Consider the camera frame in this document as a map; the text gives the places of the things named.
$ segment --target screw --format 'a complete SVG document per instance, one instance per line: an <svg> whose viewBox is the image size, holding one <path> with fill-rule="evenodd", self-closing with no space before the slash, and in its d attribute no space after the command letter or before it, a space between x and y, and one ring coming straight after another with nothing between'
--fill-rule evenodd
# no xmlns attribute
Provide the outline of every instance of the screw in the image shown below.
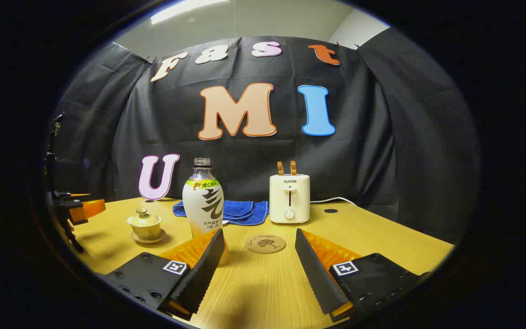
<svg viewBox="0 0 526 329"><path fill-rule="evenodd" d="M362 294L361 297L358 299L359 302L362 302L363 300L367 299L368 297L371 297L372 294L371 293L365 293L365 294Z"/></svg>

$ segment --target round coaster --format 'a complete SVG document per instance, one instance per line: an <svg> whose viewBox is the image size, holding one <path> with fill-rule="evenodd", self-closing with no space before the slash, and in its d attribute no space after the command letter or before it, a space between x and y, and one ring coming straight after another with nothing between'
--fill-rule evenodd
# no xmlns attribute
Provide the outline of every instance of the round coaster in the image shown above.
<svg viewBox="0 0 526 329"><path fill-rule="evenodd" d="M258 234L245 242L245 248L257 254L273 254L285 248L285 240L272 234Z"/></svg>

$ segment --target tea cup lid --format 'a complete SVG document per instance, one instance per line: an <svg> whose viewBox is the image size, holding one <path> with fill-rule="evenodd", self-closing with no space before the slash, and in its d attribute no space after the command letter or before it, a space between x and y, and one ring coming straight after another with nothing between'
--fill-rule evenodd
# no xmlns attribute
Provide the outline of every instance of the tea cup lid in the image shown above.
<svg viewBox="0 0 526 329"><path fill-rule="evenodd" d="M138 208L135 212L137 212L137 215L133 216L130 221L127 221L133 226L148 227L161 222L158 216L149 214L146 208Z"/></svg>

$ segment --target bottle label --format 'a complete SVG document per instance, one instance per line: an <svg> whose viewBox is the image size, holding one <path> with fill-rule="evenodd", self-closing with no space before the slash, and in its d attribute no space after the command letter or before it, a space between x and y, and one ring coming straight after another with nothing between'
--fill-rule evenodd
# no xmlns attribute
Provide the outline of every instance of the bottle label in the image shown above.
<svg viewBox="0 0 526 329"><path fill-rule="evenodd" d="M190 185L193 190L202 190L202 189L211 189L214 186L220 185L219 181L216 179L208 180L188 180L186 185Z"/></svg>

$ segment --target blue towel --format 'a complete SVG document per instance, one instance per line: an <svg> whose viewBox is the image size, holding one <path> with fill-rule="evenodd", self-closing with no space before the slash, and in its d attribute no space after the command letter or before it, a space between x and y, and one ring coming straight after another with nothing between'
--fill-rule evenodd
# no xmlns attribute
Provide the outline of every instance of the blue towel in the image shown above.
<svg viewBox="0 0 526 329"><path fill-rule="evenodd" d="M186 217L183 202L178 202L173 208L177 217ZM259 225L265 221L269 213L269 202L237 202L225 200L223 220L237 225Z"/></svg>

